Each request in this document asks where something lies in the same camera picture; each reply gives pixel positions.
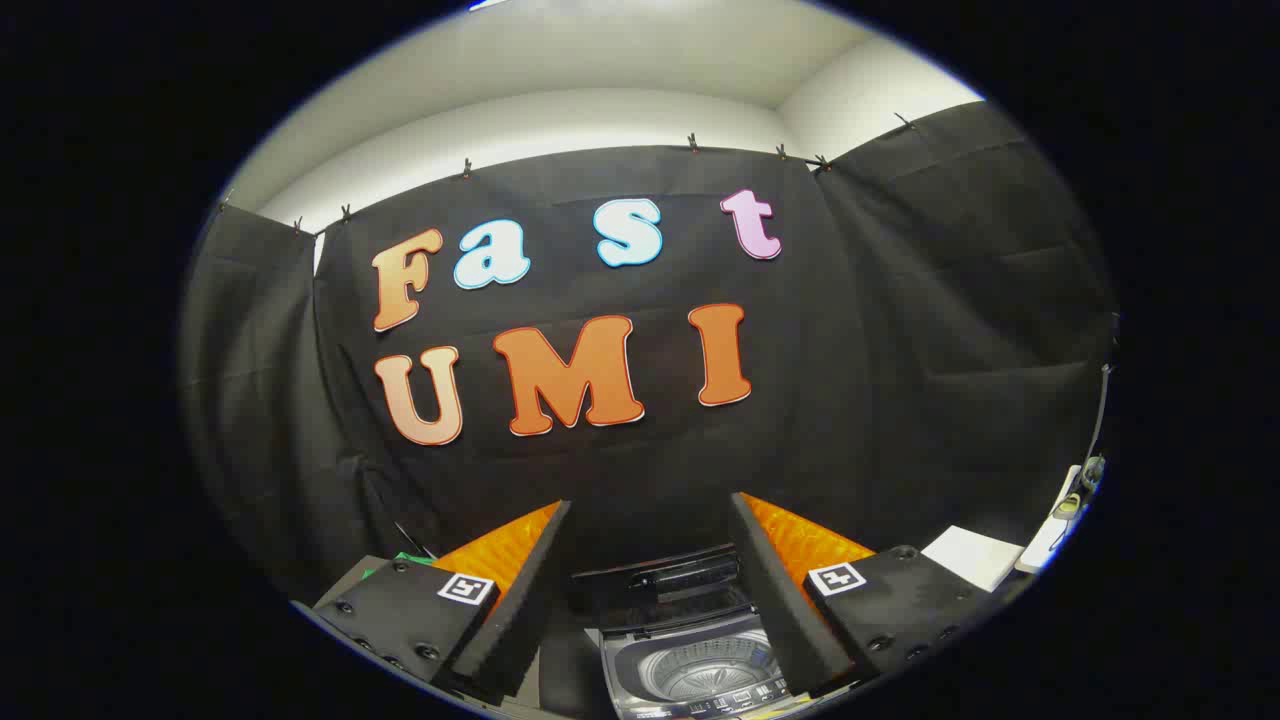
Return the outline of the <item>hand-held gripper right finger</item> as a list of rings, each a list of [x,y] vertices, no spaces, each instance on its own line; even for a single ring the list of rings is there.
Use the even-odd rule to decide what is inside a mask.
[[[728,505],[740,577],[795,694],[817,698],[904,673],[998,607],[909,544],[873,552],[742,492]]]

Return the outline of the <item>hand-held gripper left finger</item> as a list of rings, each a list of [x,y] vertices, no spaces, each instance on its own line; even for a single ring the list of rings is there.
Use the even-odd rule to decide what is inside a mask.
[[[431,564],[392,559],[315,607],[312,620],[442,692],[515,696],[550,616],[571,509],[547,505]]]

